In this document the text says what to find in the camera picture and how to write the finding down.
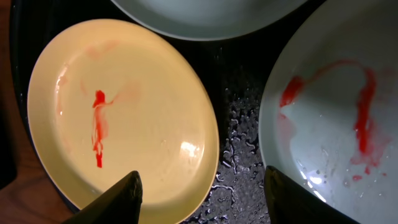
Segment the yellow plate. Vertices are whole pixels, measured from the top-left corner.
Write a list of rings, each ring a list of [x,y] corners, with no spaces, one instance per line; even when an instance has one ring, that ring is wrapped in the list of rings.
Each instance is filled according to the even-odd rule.
[[[180,223],[206,199],[219,136],[208,94],[185,58],[136,24],[94,19],[56,35],[29,82],[37,155],[83,209],[131,171],[143,186],[141,223]]]

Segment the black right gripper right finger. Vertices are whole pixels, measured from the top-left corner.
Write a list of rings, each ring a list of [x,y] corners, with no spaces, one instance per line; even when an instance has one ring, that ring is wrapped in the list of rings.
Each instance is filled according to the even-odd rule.
[[[358,224],[274,166],[266,167],[264,193],[272,224]]]

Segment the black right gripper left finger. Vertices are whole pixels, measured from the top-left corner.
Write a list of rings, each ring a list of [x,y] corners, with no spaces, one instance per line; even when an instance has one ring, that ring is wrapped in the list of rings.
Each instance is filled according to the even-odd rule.
[[[132,171],[63,224],[138,224],[142,196],[140,175]]]

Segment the mint plate long red stain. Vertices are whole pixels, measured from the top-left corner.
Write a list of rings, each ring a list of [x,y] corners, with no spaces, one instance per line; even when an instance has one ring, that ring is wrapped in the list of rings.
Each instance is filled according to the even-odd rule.
[[[324,2],[266,83],[263,163],[359,223],[397,222],[397,0]]]

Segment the mint plate small red stain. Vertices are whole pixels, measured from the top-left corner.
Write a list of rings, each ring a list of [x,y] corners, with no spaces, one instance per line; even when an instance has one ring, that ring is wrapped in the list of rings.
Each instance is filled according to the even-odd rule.
[[[182,40],[225,40],[262,29],[306,0],[112,0],[137,23]]]

